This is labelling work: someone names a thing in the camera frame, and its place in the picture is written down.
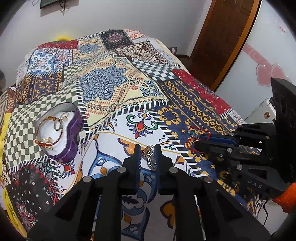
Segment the person hand orange sleeve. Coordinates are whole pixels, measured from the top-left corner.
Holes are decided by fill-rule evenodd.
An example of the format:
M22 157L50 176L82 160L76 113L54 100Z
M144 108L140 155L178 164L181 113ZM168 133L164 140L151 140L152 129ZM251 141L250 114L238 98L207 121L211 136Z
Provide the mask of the person hand orange sleeve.
M285 213L290 214L294 211L296 206L296 183L291 184L281 196L274 198L273 202L278 204Z

